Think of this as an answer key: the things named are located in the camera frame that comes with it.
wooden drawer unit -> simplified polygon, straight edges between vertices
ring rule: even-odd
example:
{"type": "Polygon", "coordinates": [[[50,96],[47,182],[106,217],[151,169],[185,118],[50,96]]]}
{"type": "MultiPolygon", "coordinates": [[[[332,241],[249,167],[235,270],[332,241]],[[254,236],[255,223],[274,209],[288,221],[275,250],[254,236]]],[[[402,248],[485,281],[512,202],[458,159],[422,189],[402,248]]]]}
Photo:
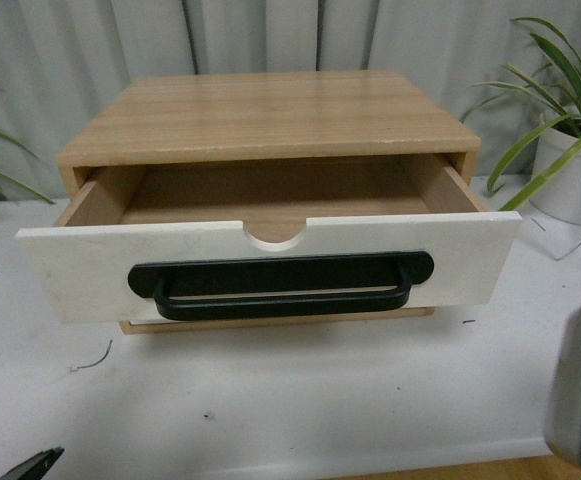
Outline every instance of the wooden drawer unit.
{"type": "Polygon", "coordinates": [[[140,79],[17,239],[63,321],[126,333],[484,303],[520,217],[467,186],[479,144],[394,72],[140,79]]]}

wooden floor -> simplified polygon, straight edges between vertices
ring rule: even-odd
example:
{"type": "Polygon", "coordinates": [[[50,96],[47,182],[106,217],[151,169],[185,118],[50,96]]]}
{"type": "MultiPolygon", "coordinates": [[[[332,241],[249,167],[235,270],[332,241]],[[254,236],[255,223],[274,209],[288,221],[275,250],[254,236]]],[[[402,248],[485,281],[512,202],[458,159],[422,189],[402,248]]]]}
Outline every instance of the wooden floor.
{"type": "Polygon", "coordinates": [[[546,456],[332,480],[581,480],[581,470],[546,456]]]}

drawer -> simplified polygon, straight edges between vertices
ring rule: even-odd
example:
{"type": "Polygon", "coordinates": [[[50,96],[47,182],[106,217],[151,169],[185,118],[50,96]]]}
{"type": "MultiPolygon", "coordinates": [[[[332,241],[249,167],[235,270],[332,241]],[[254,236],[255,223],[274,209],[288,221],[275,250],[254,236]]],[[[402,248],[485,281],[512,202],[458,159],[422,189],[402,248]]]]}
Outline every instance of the drawer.
{"type": "Polygon", "coordinates": [[[131,325],[182,324],[164,318],[164,311],[172,316],[171,305],[155,304],[164,296],[175,310],[217,308],[181,313],[191,328],[367,318],[361,311],[394,317],[400,310],[385,300],[409,282],[391,273],[417,270],[408,262],[417,262],[410,258],[422,252],[431,259],[427,266],[423,261],[428,276],[418,283],[414,278],[401,309],[426,313],[434,306],[485,303],[520,225],[516,212],[486,211],[442,154],[112,165],[91,171],[54,227],[22,229],[17,240],[62,321],[116,321],[127,331],[131,325]],[[156,270],[146,274],[153,284],[142,296],[129,278],[146,264],[156,270]],[[166,267],[175,273],[158,280],[166,267]],[[201,279],[198,291],[186,290],[185,298],[168,291],[188,277],[201,279]],[[252,292],[254,284],[262,291],[252,292]],[[297,290],[289,290],[294,284],[297,290]],[[231,286],[236,291],[228,291],[231,286]],[[284,296],[289,302],[280,300],[284,296]],[[322,310],[321,300],[332,302],[334,296],[344,299],[342,305],[322,310]],[[257,307],[251,309],[257,318],[250,320],[243,319],[251,316],[242,315],[247,308],[226,307],[247,304],[244,298],[265,303],[266,297],[270,303],[316,306],[257,307]],[[281,319],[265,318],[275,311],[281,319]],[[307,311],[319,315],[306,316],[307,311]]]}

wooden base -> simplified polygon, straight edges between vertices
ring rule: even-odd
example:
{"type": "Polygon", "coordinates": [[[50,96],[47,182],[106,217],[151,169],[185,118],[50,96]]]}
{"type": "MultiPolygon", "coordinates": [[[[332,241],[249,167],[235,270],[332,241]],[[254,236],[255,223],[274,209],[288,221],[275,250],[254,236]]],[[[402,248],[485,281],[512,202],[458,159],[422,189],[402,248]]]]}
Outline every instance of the wooden base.
{"type": "Polygon", "coordinates": [[[281,325],[307,325],[312,323],[348,322],[358,320],[385,320],[398,317],[420,317],[432,315],[433,307],[403,308],[390,312],[346,313],[339,315],[312,315],[304,317],[250,318],[239,320],[215,320],[211,322],[168,322],[132,323],[119,322],[121,331],[126,335],[137,333],[190,332],[217,330],[224,328],[272,327],[281,325]]]}
{"type": "Polygon", "coordinates": [[[581,480],[581,470],[545,456],[331,480],[581,480]]]}

wooden top panel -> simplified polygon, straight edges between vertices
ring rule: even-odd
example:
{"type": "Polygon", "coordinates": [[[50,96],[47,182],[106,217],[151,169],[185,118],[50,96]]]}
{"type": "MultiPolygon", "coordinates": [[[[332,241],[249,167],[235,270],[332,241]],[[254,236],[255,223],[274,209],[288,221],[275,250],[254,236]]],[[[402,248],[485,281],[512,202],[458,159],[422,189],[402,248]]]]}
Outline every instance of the wooden top panel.
{"type": "Polygon", "coordinates": [[[62,167],[476,151],[394,72],[142,78],[59,154],[62,167]]]}

